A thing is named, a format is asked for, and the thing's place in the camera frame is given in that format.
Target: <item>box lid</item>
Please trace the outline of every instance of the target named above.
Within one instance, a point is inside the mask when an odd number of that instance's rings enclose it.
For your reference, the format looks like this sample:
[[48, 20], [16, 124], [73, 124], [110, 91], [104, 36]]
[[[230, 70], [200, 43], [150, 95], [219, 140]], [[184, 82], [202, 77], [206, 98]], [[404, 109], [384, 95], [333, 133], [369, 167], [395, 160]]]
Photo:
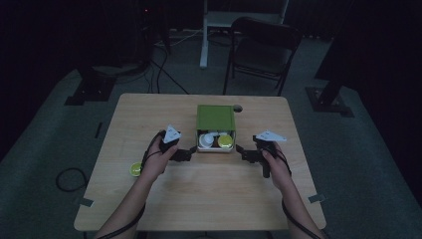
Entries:
[[201, 130], [235, 130], [233, 106], [199, 105], [196, 129]]

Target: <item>person's right hand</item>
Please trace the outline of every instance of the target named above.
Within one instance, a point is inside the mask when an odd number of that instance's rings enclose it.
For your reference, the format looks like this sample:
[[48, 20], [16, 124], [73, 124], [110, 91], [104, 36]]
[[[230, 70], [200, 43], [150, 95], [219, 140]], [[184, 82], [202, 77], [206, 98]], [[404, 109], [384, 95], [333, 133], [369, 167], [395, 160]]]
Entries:
[[148, 160], [142, 170], [142, 177], [147, 177], [155, 181], [157, 177], [164, 171], [170, 157], [177, 151], [177, 144], [171, 147], [167, 152], [162, 153], [159, 149], [159, 144], [162, 140], [161, 136], [155, 139], [151, 149], [148, 152]]
[[[274, 142], [276, 150], [282, 151], [280, 146]], [[273, 158], [273, 156], [266, 150], [262, 151], [263, 157], [267, 160], [271, 168], [271, 178], [273, 179], [274, 185], [282, 190], [287, 183], [292, 182], [292, 178], [289, 174], [288, 167], [282, 161], [282, 154], [278, 152], [279, 157]]]

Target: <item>table leg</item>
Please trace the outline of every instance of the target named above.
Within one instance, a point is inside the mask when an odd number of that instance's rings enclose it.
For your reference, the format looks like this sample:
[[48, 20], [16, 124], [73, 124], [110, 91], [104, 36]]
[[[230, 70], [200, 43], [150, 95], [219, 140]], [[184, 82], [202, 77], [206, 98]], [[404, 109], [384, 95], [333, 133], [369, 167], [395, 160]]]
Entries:
[[201, 60], [199, 67], [201, 69], [207, 68], [208, 61], [208, 0], [204, 0], [204, 19], [203, 19], [203, 37], [202, 37], [202, 50], [201, 50]]

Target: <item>fingers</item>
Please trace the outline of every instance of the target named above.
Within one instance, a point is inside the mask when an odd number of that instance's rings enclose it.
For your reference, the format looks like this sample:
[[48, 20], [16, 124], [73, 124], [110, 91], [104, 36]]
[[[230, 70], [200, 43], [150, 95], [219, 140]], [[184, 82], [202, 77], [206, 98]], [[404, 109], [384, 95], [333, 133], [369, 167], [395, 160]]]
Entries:
[[276, 147], [276, 149], [277, 150], [282, 150], [281, 148], [280, 148], [280, 146], [279, 146], [279, 144], [278, 143], [276, 143], [275, 141], [273, 142], [273, 144], [274, 144], [274, 146]]
[[159, 150], [159, 143], [162, 141], [162, 136], [159, 135], [156, 139], [155, 142], [152, 144], [151, 149], [153, 151], [158, 151]]
[[273, 165], [274, 163], [276, 163], [276, 160], [273, 158], [273, 156], [267, 152], [266, 150], [262, 151], [263, 157], [267, 160], [267, 162], [271, 165]]
[[165, 152], [161, 158], [165, 159], [165, 160], [169, 160], [170, 157], [177, 151], [178, 146], [174, 145], [173, 147], [169, 148], [167, 152]]

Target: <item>dark background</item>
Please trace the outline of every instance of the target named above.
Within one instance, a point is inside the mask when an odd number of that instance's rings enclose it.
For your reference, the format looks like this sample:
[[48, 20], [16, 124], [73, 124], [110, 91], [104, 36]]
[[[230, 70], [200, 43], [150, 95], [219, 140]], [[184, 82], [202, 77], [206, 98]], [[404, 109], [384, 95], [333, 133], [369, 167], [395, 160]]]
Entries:
[[[158, 2], [166, 6], [170, 28], [202, 28], [202, 1]], [[209, 2], [210, 10], [228, 10], [226, 0]], [[277, 12], [280, 5], [257, 2], [234, 0], [231, 10]], [[0, 158], [77, 63], [119, 66], [144, 57], [140, 30], [152, 23], [139, 9], [150, 3], [0, 1]], [[421, 4], [410, 0], [291, 0], [285, 20], [306, 37], [334, 38], [316, 77], [359, 92], [419, 202], [421, 11]]]

